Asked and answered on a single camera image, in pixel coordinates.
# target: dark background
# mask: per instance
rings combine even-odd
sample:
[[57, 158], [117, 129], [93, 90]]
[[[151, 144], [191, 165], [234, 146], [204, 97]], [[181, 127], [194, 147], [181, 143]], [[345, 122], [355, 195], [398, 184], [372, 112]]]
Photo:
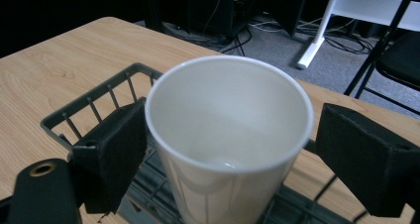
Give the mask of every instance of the dark background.
[[[147, 27], [161, 31], [158, 22], [235, 36], [249, 20], [269, 12], [292, 35], [299, 19], [321, 18], [328, 0], [0, 0], [0, 57], [57, 36], [101, 17], [129, 22], [147, 20]], [[348, 19], [337, 17], [332, 24]], [[364, 37], [377, 35], [381, 26], [355, 25]]]

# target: chair leg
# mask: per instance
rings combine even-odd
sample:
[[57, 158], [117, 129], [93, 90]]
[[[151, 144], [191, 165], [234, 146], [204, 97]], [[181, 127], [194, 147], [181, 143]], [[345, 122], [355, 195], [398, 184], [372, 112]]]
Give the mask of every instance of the chair leg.
[[373, 74], [374, 71], [374, 65], [371, 64], [370, 67], [367, 69], [367, 73], [364, 77], [364, 80], [362, 80], [361, 86], [359, 87], [358, 92], [356, 93], [355, 98], [360, 98], [362, 95], [362, 92], [364, 91], [364, 89], [366, 88], [367, 84], [368, 84], [368, 80], [370, 79], [371, 75]]

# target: gray carpet floor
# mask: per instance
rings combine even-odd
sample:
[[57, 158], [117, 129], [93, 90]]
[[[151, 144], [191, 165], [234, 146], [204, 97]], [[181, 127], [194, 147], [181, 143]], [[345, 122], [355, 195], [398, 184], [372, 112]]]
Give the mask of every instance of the gray carpet floor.
[[[261, 21], [272, 21], [269, 17], [259, 17], [258, 19]], [[171, 24], [166, 24], [166, 26], [172, 32], [176, 32], [178, 35], [182, 35], [183, 37], [199, 37], [197, 34], [194, 35], [194, 33], [186, 34], [184, 31], [177, 29]], [[313, 37], [300, 33], [296, 33], [293, 37], [291, 37], [282, 30], [269, 30], [274, 32], [268, 32], [267, 30], [261, 30], [261, 28], [258, 29], [251, 26], [248, 26], [248, 28], [252, 34], [252, 38], [243, 45], [245, 56], [272, 64], [273, 66], [288, 73], [293, 78], [317, 84], [339, 93], [343, 93], [346, 90], [352, 78], [355, 76], [368, 56], [355, 55], [345, 52], [324, 42], [309, 67], [299, 69], [296, 67], [296, 64], [307, 49], [308, 45], [311, 43]], [[246, 30], [243, 30], [239, 34], [239, 40], [241, 43], [246, 41], [248, 37], [249, 33]], [[358, 50], [361, 47], [356, 43], [345, 39], [335, 40], [347, 47], [354, 48], [355, 50]], [[365, 40], [368, 40], [372, 45], [377, 42], [377, 39]], [[221, 48], [220, 52], [233, 45], [234, 43], [231, 43], [230, 45]], [[237, 56], [243, 55], [239, 48], [225, 52], [225, 54]], [[397, 101], [420, 110], [419, 92], [384, 78], [377, 72], [372, 75], [368, 83], [368, 87], [374, 88]], [[362, 94], [361, 100], [420, 119], [420, 116], [406, 111], [366, 91]]]

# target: black wire rack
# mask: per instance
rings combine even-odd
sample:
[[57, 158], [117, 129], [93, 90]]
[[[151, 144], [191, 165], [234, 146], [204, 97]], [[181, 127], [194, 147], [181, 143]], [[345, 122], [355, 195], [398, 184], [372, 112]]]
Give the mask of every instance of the black wire rack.
[[[148, 89], [160, 76], [161, 72], [144, 64], [134, 63], [52, 113], [42, 121], [41, 126], [51, 137], [71, 151], [72, 144], [80, 140], [86, 133], [84, 130], [95, 127], [106, 118], [101, 115], [104, 114], [102, 108], [105, 107], [105, 110], [109, 110], [105, 114], [110, 114], [112, 110], [118, 109], [124, 103], [144, 102]], [[139, 86], [148, 88], [145, 88], [143, 92], [138, 92]], [[99, 106], [105, 101], [110, 105]], [[91, 125], [85, 124], [89, 116], [86, 114], [90, 114], [92, 117], [90, 120], [94, 121]], [[77, 128], [77, 123], [81, 124], [82, 131]], [[126, 197], [137, 211], [146, 211], [158, 223], [183, 223], [158, 157], [156, 141], [150, 133], [148, 133], [147, 140], [146, 155]], [[313, 147], [313, 142], [309, 142], [305, 149], [313, 153]], [[352, 220], [348, 220], [318, 202], [321, 196], [331, 188], [336, 178], [333, 175], [313, 199], [307, 198], [284, 184], [281, 185], [258, 223], [345, 224], [358, 222], [362, 217], [368, 215], [366, 211], [362, 211], [356, 214]]]

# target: white stand leg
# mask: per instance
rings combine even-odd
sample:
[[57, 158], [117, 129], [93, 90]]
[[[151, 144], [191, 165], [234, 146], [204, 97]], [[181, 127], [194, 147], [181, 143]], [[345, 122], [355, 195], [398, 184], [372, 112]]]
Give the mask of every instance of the white stand leg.
[[324, 32], [327, 28], [328, 22], [330, 21], [331, 15], [334, 10], [334, 6], [337, 0], [330, 0], [325, 10], [324, 17], [322, 18], [321, 25], [319, 26], [318, 32], [315, 36], [314, 41], [311, 43], [309, 48], [306, 50], [305, 54], [297, 62], [296, 67], [303, 69], [307, 68], [312, 61], [312, 58], [315, 57], [322, 43], [324, 42]]

